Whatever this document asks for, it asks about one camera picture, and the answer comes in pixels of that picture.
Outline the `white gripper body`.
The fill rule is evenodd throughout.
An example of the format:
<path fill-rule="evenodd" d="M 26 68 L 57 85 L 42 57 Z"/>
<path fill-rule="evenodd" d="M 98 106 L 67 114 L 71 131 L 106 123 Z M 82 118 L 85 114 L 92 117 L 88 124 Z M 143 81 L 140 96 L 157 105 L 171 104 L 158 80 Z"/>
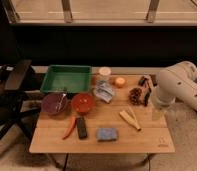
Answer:
<path fill-rule="evenodd" d="M 152 103 L 156 109 L 168 108 L 174 103 L 174 96 L 160 88 L 155 88 L 152 92 Z"/>

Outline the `translucent yellowish gripper finger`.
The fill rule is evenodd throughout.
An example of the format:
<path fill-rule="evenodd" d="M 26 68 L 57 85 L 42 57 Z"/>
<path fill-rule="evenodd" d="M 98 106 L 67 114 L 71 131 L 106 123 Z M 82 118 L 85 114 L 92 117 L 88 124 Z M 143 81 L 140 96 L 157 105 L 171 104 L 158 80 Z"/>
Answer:
<path fill-rule="evenodd" d="M 154 108 L 152 110 L 152 120 L 159 120 L 164 115 L 164 111 L 162 108 Z"/>

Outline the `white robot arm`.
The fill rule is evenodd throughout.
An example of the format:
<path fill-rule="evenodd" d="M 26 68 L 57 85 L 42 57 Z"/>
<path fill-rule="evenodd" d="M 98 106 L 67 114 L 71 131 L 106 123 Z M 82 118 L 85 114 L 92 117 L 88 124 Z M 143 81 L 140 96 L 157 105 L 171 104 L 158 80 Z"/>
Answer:
<path fill-rule="evenodd" d="M 158 110 L 167 109 L 175 99 L 183 101 L 197 111 L 197 67 L 189 61 L 163 68 L 156 74 L 151 102 Z"/>

